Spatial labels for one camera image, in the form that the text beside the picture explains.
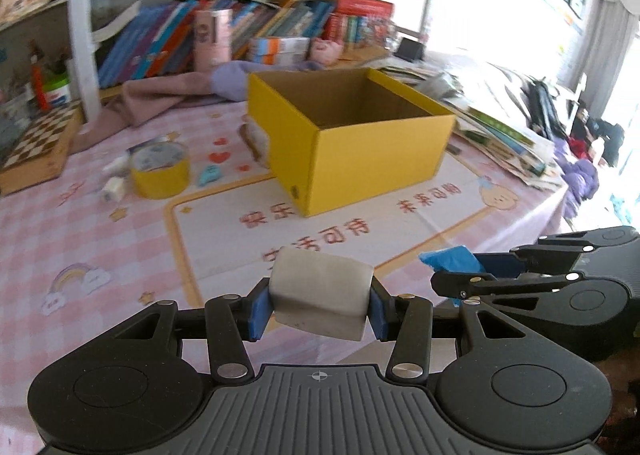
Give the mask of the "cream rectangular block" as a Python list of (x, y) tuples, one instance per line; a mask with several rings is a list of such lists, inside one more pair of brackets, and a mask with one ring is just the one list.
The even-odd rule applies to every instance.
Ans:
[(274, 319), (309, 334), (359, 341), (373, 274), (354, 259), (284, 247), (269, 280)]

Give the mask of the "light blue smiley toy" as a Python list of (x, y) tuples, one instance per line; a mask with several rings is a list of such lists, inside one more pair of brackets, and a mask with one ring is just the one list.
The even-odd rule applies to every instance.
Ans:
[(222, 177), (221, 169), (218, 165), (209, 165), (205, 167), (198, 175), (198, 186), (204, 188), (210, 183), (216, 182)]

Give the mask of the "yellow tape roll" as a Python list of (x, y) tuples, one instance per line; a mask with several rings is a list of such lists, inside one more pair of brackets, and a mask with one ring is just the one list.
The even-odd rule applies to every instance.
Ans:
[(134, 193), (143, 198), (166, 200), (190, 186), (190, 155), (181, 143), (144, 145), (132, 153), (129, 163)]

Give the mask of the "white plug adapter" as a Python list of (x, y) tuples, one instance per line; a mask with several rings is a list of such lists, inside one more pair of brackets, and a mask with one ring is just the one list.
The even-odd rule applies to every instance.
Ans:
[(127, 182), (122, 177), (109, 178), (101, 190), (101, 198), (104, 202), (119, 203), (127, 193)]

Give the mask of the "pile of papers and booklets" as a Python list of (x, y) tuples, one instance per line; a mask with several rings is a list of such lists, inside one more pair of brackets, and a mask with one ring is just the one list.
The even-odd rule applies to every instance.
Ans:
[(454, 134), (526, 186), (555, 191), (563, 185), (553, 141), (533, 129), (520, 76), (446, 56), (416, 64), (385, 58), (372, 66), (452, 111)]

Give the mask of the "pink checkered tablecloth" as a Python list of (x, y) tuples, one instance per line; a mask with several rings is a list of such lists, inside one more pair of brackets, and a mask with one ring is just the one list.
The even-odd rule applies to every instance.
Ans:
[[(420, 253), (462, 244), (503, 251), (558, 230), (565, 194), (529, 188), (468, 145), (430, 181), (305, 218), (240, 136), (241, 103), (183, 108), (73, 155), (57, 179), (1, 202), (1, 449), (41, 442), (26, 409), (48, 364), (160, 300), (198, 307), (246, 293), (282, 247), (374, 267), (393, 293), (431, 297)], [(103, 201), (101, 170), (130, 146), (171, 137), (192, 169), (221, 168), (178, 200)]]

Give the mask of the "yellow cardboard box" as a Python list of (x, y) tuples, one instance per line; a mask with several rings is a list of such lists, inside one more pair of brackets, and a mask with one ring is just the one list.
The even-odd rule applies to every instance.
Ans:
[(456, 117), (373, 68), (262, 72), (247, 111), (299, 212), (315, 216), (434, 177)]

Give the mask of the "black phone stand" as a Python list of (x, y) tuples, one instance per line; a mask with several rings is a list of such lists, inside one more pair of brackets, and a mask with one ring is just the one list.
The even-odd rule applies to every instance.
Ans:
[(418, 62), (423, 60), (424, 45), (421, 41), (411, 38), (402, 38), (394, 56), (407, 62)]

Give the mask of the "wooden chess board box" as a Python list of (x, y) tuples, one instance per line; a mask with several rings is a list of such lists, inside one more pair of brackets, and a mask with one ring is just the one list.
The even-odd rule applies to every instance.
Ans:
[(79, 101), (39, 117), (1, 167), (1, 194), (10, 195), (58, 178), (70, 154), (70, 145), (84, 123)]

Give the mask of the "pink pig figurine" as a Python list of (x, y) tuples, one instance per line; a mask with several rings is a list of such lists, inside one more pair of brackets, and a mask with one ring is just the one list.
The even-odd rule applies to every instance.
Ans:
[(325, 67), (335, 65), (344, 51), (344, 44), (341, 41), (325, 40), (314, 38), (309, 48), (309, 59)]

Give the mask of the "orange white box stack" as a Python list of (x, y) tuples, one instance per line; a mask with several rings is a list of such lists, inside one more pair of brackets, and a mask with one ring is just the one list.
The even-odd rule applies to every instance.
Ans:
[(305, 37), (262, 37), (250, 41), (246, 58), (265, 65), (293, 65), (306, 59), (310, 39)]

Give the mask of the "white green-lid jar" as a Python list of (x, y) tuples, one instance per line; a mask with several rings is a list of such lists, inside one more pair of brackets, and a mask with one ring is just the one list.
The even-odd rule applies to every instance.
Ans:
[(49, 108), (62, 108), (70, 103), (70, 77), (58, 75), (44, 84), (44, 95)]

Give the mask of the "red bottle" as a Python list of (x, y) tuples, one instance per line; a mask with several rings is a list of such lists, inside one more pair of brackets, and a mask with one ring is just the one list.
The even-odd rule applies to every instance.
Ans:
[(29, 57), (30, 70), (32, 71), (32, 89), (34, 89), (38, 108), (43, 113), (50, 111), (46, 90), (44, 90), (44, 77), (40, 63), (40, 57), (36, 51), (32, 51)]

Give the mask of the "pink cylindrical container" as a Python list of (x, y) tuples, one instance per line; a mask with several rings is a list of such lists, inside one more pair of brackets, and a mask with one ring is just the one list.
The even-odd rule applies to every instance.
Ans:
[(198, 10), (194, 18), (194, 71), (208, 73), (232, 60), (232, 11)]

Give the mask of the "red thick dictionary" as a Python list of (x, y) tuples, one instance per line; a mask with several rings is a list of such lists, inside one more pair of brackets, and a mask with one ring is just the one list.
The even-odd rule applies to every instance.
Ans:
[(384, 0), (336, 0), (335, 11), (344, 15), (389, 20), (393, 16), (394, 5)]

